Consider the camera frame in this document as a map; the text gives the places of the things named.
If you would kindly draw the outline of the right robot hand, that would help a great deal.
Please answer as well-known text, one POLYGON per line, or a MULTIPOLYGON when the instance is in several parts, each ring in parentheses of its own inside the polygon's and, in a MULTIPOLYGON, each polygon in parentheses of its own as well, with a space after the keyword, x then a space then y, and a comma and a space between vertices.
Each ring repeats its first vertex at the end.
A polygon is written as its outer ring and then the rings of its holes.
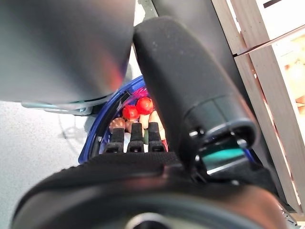
POLYGON ((236 174, 208 174, 203 158, 258 139, 253 113, 223 68, 179 22, 147 20, 133 36, 167 139, 151 125, 149 151, 105 153, 62 170, 20 201, 13 229, 285 229, 277 199, 236 174))

